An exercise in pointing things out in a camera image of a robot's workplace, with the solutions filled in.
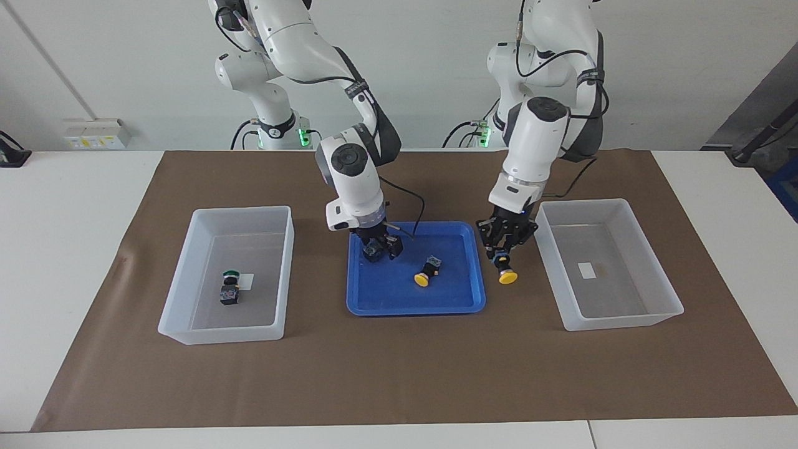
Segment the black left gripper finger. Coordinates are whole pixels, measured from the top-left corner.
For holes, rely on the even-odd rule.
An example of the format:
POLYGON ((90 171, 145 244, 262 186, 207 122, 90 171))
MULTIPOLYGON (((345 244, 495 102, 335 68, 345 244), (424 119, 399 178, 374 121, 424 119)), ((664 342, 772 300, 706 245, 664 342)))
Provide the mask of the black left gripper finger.
POLYGON ((525 244, 538 229, 535 221, 508 221, 506 224, 506 250, 510 254, 516 246, 525 244))
POLYGON ((498 218, 477 221, 477 231, 487 258, 496 265, 496 256, 502 251, 502 221, 498 218))

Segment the yellow push button switch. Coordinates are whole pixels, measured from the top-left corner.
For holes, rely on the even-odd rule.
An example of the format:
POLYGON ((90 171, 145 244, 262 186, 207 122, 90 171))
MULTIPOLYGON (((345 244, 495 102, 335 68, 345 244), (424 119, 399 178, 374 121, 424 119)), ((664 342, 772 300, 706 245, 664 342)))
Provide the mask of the yellow push button switch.
POLYGON ((419 287, 428 287, 428 285, 430 285, 430 279, 439 275, 441 265, 441 259, 433 255, 428 256, 422 269, 414 275, 413 280, 419 287))
POLYGON ((517 272, 511 267, 510 254, 507 251, 496 252, 495 256, 493 256, 493 264, 498 272, 499 284, 512 284, 518 279, 517 272))

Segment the blue plastic tray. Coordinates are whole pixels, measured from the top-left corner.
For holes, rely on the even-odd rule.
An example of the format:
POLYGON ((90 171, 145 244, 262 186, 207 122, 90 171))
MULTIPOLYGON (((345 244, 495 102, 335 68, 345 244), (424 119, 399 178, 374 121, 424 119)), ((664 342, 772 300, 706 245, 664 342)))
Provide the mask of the blue plastic tray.
POLYGON ((403 251, 396 259, 383 256, 362 263, 357 241, 349 237, 347 309, 356 316, 424 316, 473 314, 486 304, 481 260, 475 233, 462 221, 422 221, 415 239, 402 237, 403 251), (438 276, 428 287, 413 277, 428 256, 442 260, 438 276))

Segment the translucent white plastic box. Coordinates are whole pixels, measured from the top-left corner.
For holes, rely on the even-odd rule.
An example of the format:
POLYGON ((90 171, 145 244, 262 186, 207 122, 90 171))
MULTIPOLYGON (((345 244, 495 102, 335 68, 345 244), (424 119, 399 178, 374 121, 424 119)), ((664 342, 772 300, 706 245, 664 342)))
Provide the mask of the translucent white plastic box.
POLYGON ((194 210, 158 332, 185 345, 281 339, 295 236, 285 205, 194 210), (254 281, 237 304, 222 305, 228 270, 254 281))
POLYGON ((536 223, 564 329, 645 327, 684 313, 628 201, 542 202, 536 223), (583 262, 593 264, 596 279, 582 279, 583 262))

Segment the brown paper table mat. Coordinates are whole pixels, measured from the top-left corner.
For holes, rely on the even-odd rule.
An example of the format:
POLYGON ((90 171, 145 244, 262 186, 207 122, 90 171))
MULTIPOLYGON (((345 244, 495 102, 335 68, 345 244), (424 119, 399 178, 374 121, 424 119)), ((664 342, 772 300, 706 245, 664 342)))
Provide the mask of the brown paper table mat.
POLYGON ((482 261, 482 312, 357 317, 311 153, 165 153, 32 431, 798 414, 650 152, 601 151, 571 196, 630 202, 683 314, 568 332, 528 243, 515 284, 482 261), (283 338, 161 335, 194 210, 265 205, 289 205, 296 230, 283 338))

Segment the black pole stand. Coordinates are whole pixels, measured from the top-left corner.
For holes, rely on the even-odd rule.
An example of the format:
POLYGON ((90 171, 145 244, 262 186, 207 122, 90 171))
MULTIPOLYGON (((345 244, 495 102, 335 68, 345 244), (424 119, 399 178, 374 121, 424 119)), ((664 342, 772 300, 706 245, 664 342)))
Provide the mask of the black pole stand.
POLYGON ((775 173, 798 155, 798 116, 770 123, 740 136, 728 151, 736 166, 775 173))

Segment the blue crate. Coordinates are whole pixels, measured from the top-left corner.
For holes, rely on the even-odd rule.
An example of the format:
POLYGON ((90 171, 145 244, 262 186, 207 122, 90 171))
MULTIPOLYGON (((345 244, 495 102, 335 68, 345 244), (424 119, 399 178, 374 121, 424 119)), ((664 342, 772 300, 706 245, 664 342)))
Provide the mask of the blue crate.
POLYGON ((766 185, 793 221, 798 223, 798 156, 792 157, 768 177, 766 185))

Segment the black flat stand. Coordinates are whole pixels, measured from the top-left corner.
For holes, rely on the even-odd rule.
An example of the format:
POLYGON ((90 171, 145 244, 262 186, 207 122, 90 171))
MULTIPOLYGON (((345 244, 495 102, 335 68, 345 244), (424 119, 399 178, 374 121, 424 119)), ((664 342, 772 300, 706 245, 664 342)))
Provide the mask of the black flat stand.
POLYGON ((20 168, 32 155, 14 137, 0 130, 0 168, 20 168))

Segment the white wall outlet box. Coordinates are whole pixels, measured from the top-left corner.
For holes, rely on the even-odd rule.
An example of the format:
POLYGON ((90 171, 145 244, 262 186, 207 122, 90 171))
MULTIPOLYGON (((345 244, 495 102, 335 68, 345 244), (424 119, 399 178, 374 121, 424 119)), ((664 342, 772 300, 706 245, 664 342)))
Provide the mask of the white wall outlet box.
POLYGON ((131 134, 116 118, 65 119, 63 139, 69 150, 127 150, 131 134))

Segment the grey wall conduit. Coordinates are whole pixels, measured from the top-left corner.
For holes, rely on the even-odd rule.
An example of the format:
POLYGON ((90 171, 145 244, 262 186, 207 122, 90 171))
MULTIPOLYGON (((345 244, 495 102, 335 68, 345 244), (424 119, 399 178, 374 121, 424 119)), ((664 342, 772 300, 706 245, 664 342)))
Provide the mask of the grey wall conduit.
POLYGON ((16 24, 17 28, 20 29, 22 34, 25 36, 28 43, 31 44, 32 48, 35 49, 38 56, 46 63, 47 67, 57 77, 58 82, 60 85, 63 86, 68 92, 69 96, 72 97, 72 100, 77 103, 77 105, 82 110, 82 117, 87 120, 95 120, 98 119, 97 114, 92 110, 92 107, 86 102, 82 94, 78 91, 74 83, 69 80, 66 73, 60 68, 60 65, 54 60, 49 53, 49 51, 42 45, 41 41, 38 37, 34 34, 32 29, 28 26, 25 20, 23 20, 20 13, 17 9, 12 5, 11 0, 0 0, 0 4, 5 9, 5 11, 9 14, 11 20, 16 24))

